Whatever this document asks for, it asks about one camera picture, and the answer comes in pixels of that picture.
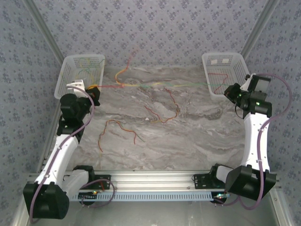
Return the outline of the white perforated basket with stickers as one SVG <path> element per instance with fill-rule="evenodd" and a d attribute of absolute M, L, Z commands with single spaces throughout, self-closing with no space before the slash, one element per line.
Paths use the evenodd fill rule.
<path fill-rule="evenodd" d="M 229 58 L 228 64 L 222 64 L 224 58 Z M 218 63 L 211 65 L 212 60 Z M 225 100 L 224 91 L 230 85 L 245 83 L 245 76 L 249 74 L 244 58 L 239 53 L 213 52 L 202 55 L 202 63 L 205 71 L 210 98 L 213 101 Z"/>

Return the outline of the white perforated plastic basket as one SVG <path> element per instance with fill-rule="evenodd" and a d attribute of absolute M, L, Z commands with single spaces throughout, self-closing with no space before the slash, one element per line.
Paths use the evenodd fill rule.
<path fill-rule="evenodd" d="M 101 54 L 81 54 L 67 56 L 62 64 L 54 96 L 60 99 L 69 91 L 68 83 L 82 79 L 85 88 L 93 85 L 101 86 L 105 66 L 105 56 Z"/>

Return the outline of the small black controller board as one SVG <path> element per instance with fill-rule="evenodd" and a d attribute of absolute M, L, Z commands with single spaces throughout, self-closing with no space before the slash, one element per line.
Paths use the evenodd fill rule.
<path fill-rule="evenodd" d="M 95 203 L 97 192 L 84 192 L 78 194 L 78 200 L 82 205 L 90 206 Z"/>
<path fill-rule="evenodd" d="M 228 193 L 212 192 L 212 203 L 223 205 L 230 197 Z"/>

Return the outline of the grey metal bottom panel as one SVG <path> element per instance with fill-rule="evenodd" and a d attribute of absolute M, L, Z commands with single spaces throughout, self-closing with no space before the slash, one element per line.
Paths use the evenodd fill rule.
<path fill-rule="evenodd" d="M 10 226 L 296 226 L 284 195 L 272 190 L 254 210 L 239 202 L 111 202 L 102 208 L 83 208 L 72 202 L 62 220 L 41 219 L 31 225 L 25 203 L 19 204 Z"/>

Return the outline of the aluminium frame post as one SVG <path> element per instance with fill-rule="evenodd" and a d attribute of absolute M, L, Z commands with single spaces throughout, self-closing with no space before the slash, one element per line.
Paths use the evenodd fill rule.
<path fill-rule="evenodd" d="M 42 33 L 46 43 L 48 44 L 49 48 L 53 52 L 55 58 L 57 59 L 59 64 L 63 63 L 64 56 L 56 43 L 50 29 L 48 28 L 42 14 L 40 13 L 38 7 L 36 6 L 34 0 L 22 0 L 26 8 L 28 9 L 29 13 L 31 14 L 34 22 L 38 26 L 40 32 Z"/>
<path fill-rule="evenodd" d="M 261 13 L 259 14 L 256 22 L 248 35 L 246 42 L 240 52 L 243 56 L 244 60 L 248 58 L 250 55 L 253 47 L 255 46 L 257 40 L 260 37 L 260 34 L 264 30 L 266 24 L 268 23 L 269 19 L 271 18 L 273 12 L 275 11 L 277 5 L 279 4 L 280 0 L 267 0 Z"/>

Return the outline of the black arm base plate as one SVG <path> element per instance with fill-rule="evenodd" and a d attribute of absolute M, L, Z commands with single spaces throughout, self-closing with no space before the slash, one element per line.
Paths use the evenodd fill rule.
<path fill-rule="evenodd" d="M 211 174 L 194 174 L 192 176 L 195 189 L 225 189 L 225 183 Z"/>
<path fill-rule="evenodd" d="M 111 175 L 95 175 L 92 180 L 89 180 L 88 186 L 82 186 L 81 190 L 109 190 Z"/>

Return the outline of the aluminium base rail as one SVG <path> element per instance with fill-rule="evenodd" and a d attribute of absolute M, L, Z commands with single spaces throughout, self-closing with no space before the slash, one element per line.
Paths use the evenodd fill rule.
<path fill-rule="evenodd" d="M 202 171 L 88 171 L 76 169 L 64 174 L 52 173 L 46 177 L 43 186 L 53 184 L 55 188 L 74 195 L 78 192 L 105 191 L 110 192 L 188 192 L 196 190 L 192 176 L 194 174 L 208 174 L 208 170 Z M 95 175 L 111 175 L 109 190 L 81 190 L 82 186 L 88 186 L 89 180 Z"/>

